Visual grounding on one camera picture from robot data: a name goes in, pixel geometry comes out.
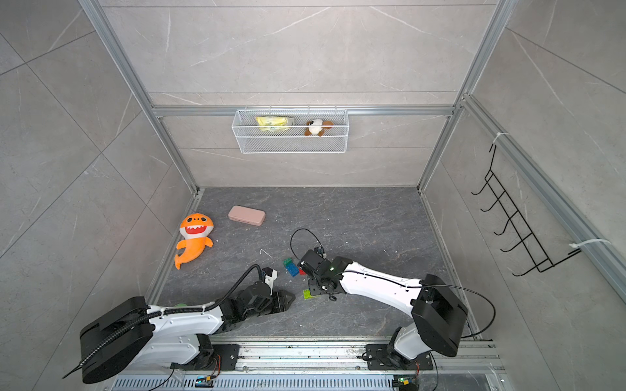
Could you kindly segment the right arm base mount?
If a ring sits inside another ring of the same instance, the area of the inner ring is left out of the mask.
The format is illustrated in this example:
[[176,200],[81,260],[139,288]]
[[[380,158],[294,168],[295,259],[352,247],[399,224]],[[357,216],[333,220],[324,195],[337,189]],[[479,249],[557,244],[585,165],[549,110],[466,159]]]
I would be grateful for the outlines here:
[[370,371],[417,371],[418,369],[433,370],[434,364],[429,352],[417,355],[414,359],[404,358],[394,350],[394,343],[400,333],[398,327],[386,344],[368,344],[365,352],[360,356],[368,365]]

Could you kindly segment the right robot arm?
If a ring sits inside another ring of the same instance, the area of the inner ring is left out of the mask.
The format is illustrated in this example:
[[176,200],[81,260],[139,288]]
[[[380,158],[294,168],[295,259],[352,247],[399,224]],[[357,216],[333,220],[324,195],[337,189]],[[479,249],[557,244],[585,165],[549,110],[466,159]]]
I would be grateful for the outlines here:
[[438,276],[397,277],[345,257],[330,261],[313,250],[305,253],[298,267],[329,297],[339,293],[367,297],[411,318],[410,324],[394,332],[386,347],[394,365],[430,351],[446,357],[457,355],[468,309]]

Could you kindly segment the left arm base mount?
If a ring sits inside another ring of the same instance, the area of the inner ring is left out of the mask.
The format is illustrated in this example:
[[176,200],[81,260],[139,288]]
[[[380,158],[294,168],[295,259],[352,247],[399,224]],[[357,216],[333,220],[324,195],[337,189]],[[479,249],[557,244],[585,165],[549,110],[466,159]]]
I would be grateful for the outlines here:
[[196,334],[199,352],[188,363],[171,361],[171,369],[183,371],[234,371],[241,346],[238,344],[214,345],[208,335]]

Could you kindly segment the blue lego brick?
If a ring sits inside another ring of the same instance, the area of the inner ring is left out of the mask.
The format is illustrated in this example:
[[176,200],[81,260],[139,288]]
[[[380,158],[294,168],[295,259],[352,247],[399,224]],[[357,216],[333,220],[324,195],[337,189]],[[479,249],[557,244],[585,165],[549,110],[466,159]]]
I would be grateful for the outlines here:
[[289,267],[285,267],[285,269],[290,273],[292,277],[299,275],[299,269],[294,264]]

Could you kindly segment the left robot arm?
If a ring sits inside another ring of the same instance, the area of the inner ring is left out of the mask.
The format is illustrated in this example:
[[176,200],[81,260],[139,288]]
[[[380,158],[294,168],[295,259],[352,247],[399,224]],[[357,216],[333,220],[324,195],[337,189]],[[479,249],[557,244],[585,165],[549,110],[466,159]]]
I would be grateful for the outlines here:
[[293,293],[260,281],[219,304],[161,307],[132,297],[81,330],[77,369],[85,384],[127,368],[200,369],[215,353],[211,335],[230,332],[247,319],[285,312],[294,300]]

